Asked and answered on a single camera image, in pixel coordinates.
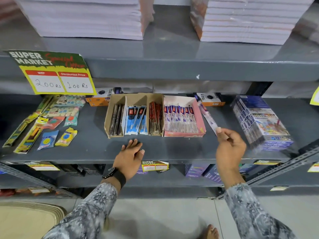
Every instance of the sleeve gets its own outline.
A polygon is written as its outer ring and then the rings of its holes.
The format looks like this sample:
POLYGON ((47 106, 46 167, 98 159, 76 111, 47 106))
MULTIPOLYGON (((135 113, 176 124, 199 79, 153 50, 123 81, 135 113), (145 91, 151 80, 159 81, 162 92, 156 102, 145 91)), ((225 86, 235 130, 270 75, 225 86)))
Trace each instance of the sleeve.
POLYGON ((97 238, 116 200, 115 187, 100 184, 43 239, 97 238))
POLYGON ((226 203, 236 222, 241 239, 295 239, 291 229, 269 215, 247 184, 230 187, 226 203))

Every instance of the black wristwatch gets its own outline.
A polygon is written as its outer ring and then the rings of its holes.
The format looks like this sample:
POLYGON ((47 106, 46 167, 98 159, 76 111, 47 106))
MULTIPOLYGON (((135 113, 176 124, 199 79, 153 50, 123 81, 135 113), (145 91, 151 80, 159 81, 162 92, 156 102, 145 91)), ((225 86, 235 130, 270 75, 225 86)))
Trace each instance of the black wristwatch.
POLYGON ((124 174, 122 174, 122 172, 120 170, 118 170, 115 167, 112 167, 109 170, 105 171, 104 173, 106 173, 107 175, 103 176, 103 179, 107 179, 109 177, 115 177, 120 182, 121 189, 123 188, 123 186, 126 183, 126 178, 125 178, 124 174))

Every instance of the white tile floor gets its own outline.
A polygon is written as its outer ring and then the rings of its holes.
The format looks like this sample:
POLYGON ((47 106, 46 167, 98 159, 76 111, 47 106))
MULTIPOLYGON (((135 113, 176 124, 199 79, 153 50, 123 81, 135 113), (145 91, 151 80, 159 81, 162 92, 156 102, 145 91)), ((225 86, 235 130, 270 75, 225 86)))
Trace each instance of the white tile floor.
MULTIPOLYGON (((289 226, 299 239, 317 238, 319 196, 273 196, 259 199, 262 206, 289 226)), ((80 199, 29 201, 59 205, 68 212, 81 202, 80 199)), ((107 239, 195 239, 208 224, 217 227, 220 239, 239 239, 224 200, 119 199, 110 214, 110 229, 103 236, 107 239)))

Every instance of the purple box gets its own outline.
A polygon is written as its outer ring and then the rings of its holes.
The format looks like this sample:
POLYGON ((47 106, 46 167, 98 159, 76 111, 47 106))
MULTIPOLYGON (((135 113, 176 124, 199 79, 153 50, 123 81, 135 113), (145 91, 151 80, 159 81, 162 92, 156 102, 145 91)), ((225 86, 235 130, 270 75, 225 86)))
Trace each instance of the purple box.
POLYGON ((186 177, 200 177, 202 173, 208 168, 209 164, 186 164, 185 165, 185 176, 186 177))
POLYGON ((137 174, 148 174, 148 172, 143 172, 142 166, 138 168, 137 174))
POLYGON ((221 178, 219 173, 217 172, 217 165, 215 164, 210 170, 208 170, 204 175, 205 178, 208 178, 216 183, 223 183, 221 182, 221 178))

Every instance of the stack of paper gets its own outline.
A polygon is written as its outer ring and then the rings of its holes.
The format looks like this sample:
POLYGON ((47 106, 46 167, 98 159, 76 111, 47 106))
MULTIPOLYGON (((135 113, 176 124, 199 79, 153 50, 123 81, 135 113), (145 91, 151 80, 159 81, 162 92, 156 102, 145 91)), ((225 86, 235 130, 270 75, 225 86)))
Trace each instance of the stack of paper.
POLYGON ((284 44, 314 0, 192 0, 201 41, 284 44))
POLYGON ((154 0, 16 0, 40 36, 142 40, 154 0))
POLYGON ((14 0, 0 0, 0 24, 23 16, 14 0))
POLYGON ((319 44, 319 3, 310 6, 293 31, 319 44))

